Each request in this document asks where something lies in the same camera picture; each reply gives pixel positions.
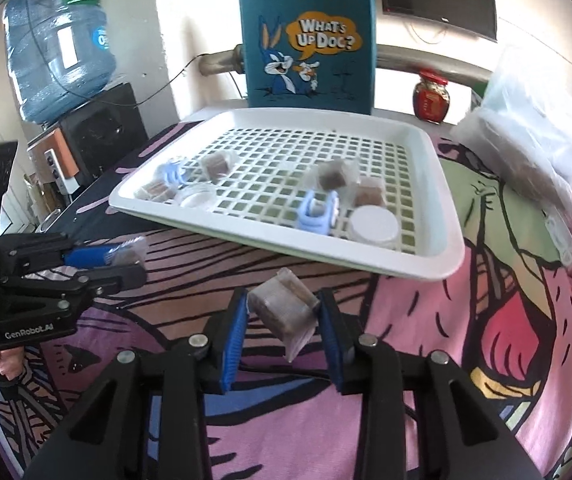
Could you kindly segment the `person's left hand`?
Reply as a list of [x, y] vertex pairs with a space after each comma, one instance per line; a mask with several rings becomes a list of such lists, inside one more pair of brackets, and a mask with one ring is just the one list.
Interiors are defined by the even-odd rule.
[[24, 372], [24, 348], [13, 348], [0, 351], [0, 374], [13, 380]]

